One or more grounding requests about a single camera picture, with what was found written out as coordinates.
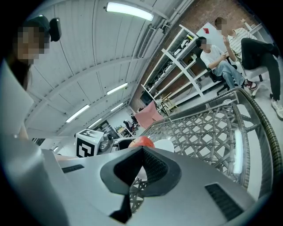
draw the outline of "black pants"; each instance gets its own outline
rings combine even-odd
[[[274,45],[251,38],[243,38],[241,47],[243,67],[248,70],[259,66],[267,67],[273,98],[279,100],[280,73],[278,63],[272,55],[274,53]]]

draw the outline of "white t-shirt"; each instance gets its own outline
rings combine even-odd
[[[205,53],[204,51],[202,51],[202,53],[200,54],[200,58],[203,60],[203,62],[207,67],[209,64],[217,61],[219,57],[224,53],[221,49],[219,49],[215,45],[211,45],[210,50],[211,50],[210,53]]]
[[[257,40],[256,37],[254,37],[251,33],[249,33],[246,29],[244,28],[238,28],[234,30],[236,33],[236,36],[230,36],[228,35],[228,40],[230,43],[230,48],[234,51],[235,55],[242,60],[242,46],[241,46],[241,40],[243,38],[251,38]]]

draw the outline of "sneaker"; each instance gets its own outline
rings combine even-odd
[[[272,98],[271,100],[271,106],[273,107],[273,109],[276,111],[277,117],[283,121],[283,107],[282,105],[279,103],[279,101],[276,101]]]
[[[255,90],[257,88],[256,83],[248,81],[247,79],[244,81],[244,86],[248,87],[250,90]]]

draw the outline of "white board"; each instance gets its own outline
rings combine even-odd
[[[206,34],[204,28],[208,28],[209,34]],[[198,36],[205,37],[211,44],[216,45],[223,52],[226,52],[227,49],[223,43],[223,36],[221,33],[216,30],[216,28],[210,23],[206,23],[197,33]]]

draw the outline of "jeans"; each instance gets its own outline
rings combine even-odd
[[[245,80],[245,78],[226,60],[222,60],[212,72],[216,76],[223,76],[230,89],[235,88],[234,80],[238,86],[241,86]]]
[[[275,100],[280,99],[280,73],[277,61],[272,54],[276,54],[272,44],[251,38],[241,40],[242,64],[245,69],[251,70],[259,66],[268,69],[271,91]]]

